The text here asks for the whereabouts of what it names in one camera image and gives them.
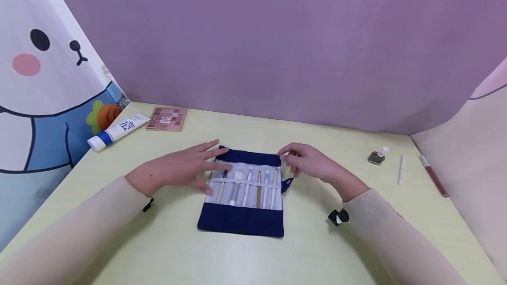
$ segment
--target bunny face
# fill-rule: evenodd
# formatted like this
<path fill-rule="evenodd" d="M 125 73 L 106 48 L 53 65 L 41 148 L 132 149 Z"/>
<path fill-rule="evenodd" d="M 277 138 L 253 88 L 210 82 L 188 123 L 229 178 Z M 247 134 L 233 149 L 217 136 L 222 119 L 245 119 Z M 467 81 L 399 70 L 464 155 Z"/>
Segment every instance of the bunny face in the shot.
<path fill-rule="evenodd" d="M 0 112 L 54 115 L 104 89 L 48 0 L 0 0 Z"/>

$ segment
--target navy blue brush roll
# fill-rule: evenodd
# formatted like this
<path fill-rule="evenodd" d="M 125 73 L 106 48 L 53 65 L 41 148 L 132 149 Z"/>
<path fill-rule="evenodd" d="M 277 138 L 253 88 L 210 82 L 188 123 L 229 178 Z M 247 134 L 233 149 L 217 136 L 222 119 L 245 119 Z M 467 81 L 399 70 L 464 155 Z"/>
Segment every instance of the navy blue brush roll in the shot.
<path fill-rule="evenodd" d="M 282 192 L 291 179 L 282 180 L 280 157 L 229 149 L 217 161 L 233 165 L 229 172 L 213 171 L 197 228 L 207 231 L 283 237 Z"/>

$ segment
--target hand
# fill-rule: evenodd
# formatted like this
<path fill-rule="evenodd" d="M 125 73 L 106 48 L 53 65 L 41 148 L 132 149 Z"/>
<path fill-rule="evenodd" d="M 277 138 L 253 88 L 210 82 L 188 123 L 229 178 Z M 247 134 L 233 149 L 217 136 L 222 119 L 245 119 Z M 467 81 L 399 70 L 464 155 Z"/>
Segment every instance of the hand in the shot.
<path fill-rule="evenodd" d="M 169 153 L 141 164 L 125 177 L 134 188 L 146 196 L 152 196 L 166 185 L 194 186 L 206 195 L 212 196 L 211 187 L 196 176 L 203 171 L 231 170 L 230 164 L 207 161 L 229 151 L 229 148 L 208 151 L 217 144 L 219 140 L 216 139 L 183 151 Z"/>
<path fill-rule="evenodd" d="M 290 172 L 294 173 L 294 177 L 304 172 L 323 182 L 330 183 L 342 176 L 354 176 L 343 166 L 307 144 L 291 143 L 278 151 L 278 155 L 282 161 L 290 165 Z"/>

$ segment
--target table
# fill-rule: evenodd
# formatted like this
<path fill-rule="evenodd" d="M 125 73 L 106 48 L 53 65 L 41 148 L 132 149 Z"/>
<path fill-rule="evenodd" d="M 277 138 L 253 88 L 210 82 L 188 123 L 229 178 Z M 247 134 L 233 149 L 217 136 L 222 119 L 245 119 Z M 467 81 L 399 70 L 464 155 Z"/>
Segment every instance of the table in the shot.
<path fill-rule="evenodd" d="M 155 105 L 133 102 L 117 121 Z M 443 198 L 418 159 L 409 136 L 376 134 L 189 110 L 182 132 L 143 128 L 97 153 L 89 151 L 0 254 L 16 251 L 39 231 L 119 175 L 149 159 L 219 138 L 233 149 L 276 153 L 308 143 L 375 188 L 423 233 L 469 284 L 503 284 L 449 198 Z M 366 161 L 388 146 L 381 166 Z M 406 156 L 403 186 L 397 185 Z M 284 194 L 283 239 L 197 230 L 204 195 L 165 187 L 155 202 L 104 249 L 78 284 L 388 284 L 378 259 L 344 224 L 326 221 L 341 199 L 329 185 L 301 175 Z"/>

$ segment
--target purple wall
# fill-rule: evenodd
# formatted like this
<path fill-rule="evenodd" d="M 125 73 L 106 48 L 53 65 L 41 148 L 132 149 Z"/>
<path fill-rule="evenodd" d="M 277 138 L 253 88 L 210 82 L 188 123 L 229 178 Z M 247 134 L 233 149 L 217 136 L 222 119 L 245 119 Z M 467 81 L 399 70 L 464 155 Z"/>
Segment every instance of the purple wall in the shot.
<path fill-rule="evenodd" d="M 65 1 L 133 100 L 369 131 L 442 124 L 507 56 L 507 0 Z"/>

